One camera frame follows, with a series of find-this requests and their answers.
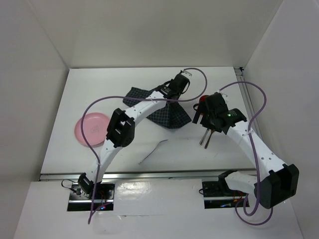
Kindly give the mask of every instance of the plaid fabric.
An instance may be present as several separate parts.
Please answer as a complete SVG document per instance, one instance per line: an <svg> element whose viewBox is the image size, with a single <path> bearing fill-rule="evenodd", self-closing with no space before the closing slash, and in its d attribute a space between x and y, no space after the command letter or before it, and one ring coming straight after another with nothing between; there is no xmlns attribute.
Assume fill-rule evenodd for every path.
<svg viewBox="0 0 319 239"><path fill-rule="evenodd" d="M154 89L147 91L132 87L126 96L145 99L150 96L153 91ZM123 99L123 103L129 107L132 107L139 103L139 101ZM167 102L164 108L155 111L147 118L154 123L169 129L181 128L185 124L191 122L190 117L178 102Z"/></svg>

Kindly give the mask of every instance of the pink plate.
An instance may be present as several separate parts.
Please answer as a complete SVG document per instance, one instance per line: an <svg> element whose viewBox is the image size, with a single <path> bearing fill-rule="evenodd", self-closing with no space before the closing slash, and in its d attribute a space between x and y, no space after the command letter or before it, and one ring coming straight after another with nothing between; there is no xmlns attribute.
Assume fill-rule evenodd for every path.
<svg viewBox="0 0 319 239"><path fill-rule="evenodd" d="M83 130L91 146L104 142L109 122L110 118L102 113L90 113L85 116ZM74 134L80 144L87 146L81 133L81 119L75 125Z"/></svg>

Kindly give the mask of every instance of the wall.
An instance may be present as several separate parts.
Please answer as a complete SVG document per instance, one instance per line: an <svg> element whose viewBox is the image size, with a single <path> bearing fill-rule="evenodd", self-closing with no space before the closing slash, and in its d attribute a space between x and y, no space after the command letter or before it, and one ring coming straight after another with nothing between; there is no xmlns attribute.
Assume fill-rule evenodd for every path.
<svg viewBox="0 0 319 239"><path fill-rule="evenodd" d="M68 69L22 0L0 7L0 225L12 238L36 180Z"/></svg>
<svg viewBox="0 0 319 239"><path fill-rule="evenodd" d="M266 143L300 170L292 198L306 239L317 238L319 196L319 3L284 0L244 71L268 106L258 118ZM250 90L255 108L262 97Z"/></svg>
<svg viewBox="0 0 319 239"><path fill-rule="evenodd" d="M71 68L244 66L282 0L28 0Z"/></svg>

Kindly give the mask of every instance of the black cloth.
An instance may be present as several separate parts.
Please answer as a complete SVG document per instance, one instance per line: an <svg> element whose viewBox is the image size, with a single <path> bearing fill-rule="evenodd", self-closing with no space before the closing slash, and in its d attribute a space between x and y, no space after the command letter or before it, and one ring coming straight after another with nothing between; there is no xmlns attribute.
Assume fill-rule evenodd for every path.
<svg viewBox="0 0 319 239"><path fill-rule="evenodd" d="M153 91L154 89L147 91L132 87L126 96L145 99L150 96ZM139 102L140 101L123 99L123 103L129 107L132 107ZM191 122L190 117L178 102L167 102L164 108L155 111L147 118L154 123L169 129L181 128L185 124Z"/></svg>

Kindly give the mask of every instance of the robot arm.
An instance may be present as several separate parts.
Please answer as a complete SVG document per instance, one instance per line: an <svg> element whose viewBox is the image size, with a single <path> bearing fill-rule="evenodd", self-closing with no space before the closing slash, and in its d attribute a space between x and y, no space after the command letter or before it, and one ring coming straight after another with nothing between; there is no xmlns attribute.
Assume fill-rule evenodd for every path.
<svg viewBox="0 0 319 239"><path fill-rule="evenodd" d="M153 112L164 108L166 101L163 99L177 100L183 94L184 88L190 84L191 74L187 71L181 71L176 77L158 86L147 99L151 101L142 101L126 110L116 109L111 117L108 133L100 153L100 168L98 171L98 162L94 162L90 169L82 173L78 183L82 190L92 195L96 175L97 183L101 183L103 175L111 164L117 153L128 146L134 139L135 127L147 116Z"/></svg>
<svg viewBox="0 0 319 239"><path fill-rule="evenodd" d="M249 134L254 141L260 169L260 204L271 208L296 193L299 171L295 165L289 165L277 157L266 144L251 130L248 122L238 110L229 110L222 95L215 93L198 105L193 123L197 123L203 114L201 124L217 132L224 132L232 138L255 165L255 158ZM222 174L225 187L257 195L257 177L229 170Z"/></svg>

